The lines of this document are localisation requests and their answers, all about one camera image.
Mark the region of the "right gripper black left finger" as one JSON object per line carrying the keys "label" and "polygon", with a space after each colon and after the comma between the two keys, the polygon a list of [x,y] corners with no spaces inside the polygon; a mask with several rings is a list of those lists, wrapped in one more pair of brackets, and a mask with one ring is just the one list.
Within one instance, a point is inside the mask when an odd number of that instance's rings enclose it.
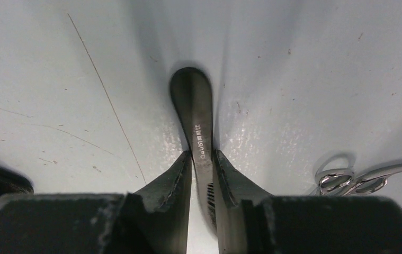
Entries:
{"label": "right gripper black left finger", "polygon": [[154,253],[186,253],[192,154],[183,151],[168,170],[133,193],[134,220]]}

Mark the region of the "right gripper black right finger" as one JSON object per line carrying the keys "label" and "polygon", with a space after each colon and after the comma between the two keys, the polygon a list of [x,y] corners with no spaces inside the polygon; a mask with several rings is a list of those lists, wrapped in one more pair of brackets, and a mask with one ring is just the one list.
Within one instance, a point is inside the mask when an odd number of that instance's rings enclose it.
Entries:
{"label": "right gripper black right finger", "polygon": [[262,253],[256,206],[273,195],[237,170],[221,150],[212,159],[219,252]]}

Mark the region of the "silver scissors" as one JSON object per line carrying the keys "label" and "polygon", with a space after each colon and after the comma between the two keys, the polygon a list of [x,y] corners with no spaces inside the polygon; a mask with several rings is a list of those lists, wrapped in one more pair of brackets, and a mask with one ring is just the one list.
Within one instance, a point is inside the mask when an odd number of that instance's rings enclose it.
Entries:
{"label": "silver scissors", "polygon": [[314,196],[369,195],[384,188],[389,177],[402,173],[402,158],[384,162],[356,173],[356,157],[338,153],[317,165],[314,172]]}

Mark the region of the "black handled styling comb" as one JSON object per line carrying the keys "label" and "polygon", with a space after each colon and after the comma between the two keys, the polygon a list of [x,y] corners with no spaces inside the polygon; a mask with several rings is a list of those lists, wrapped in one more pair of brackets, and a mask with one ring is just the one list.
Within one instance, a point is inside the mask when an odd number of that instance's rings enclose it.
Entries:
{"label": "black handled styling comb", "polygon": [[216,234],[211,83],[200,69],[184,67],[172,75],[169,91],[191,151],[201,211],[209,230]]}

